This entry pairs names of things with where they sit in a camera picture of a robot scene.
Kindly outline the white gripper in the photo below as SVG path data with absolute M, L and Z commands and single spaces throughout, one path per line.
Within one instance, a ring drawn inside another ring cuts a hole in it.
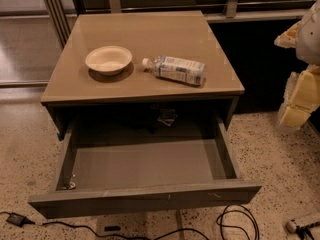
M 298 59 L 320 65 L 320 0 L 311 6 L 300 22 L 279 35 L 274 44 L 281 48 L 296 47 Z M 320 106 L 320 67 L 308 66 L 301 73 L 292 72 L 283 97 L 279 123 L 300 128 Z

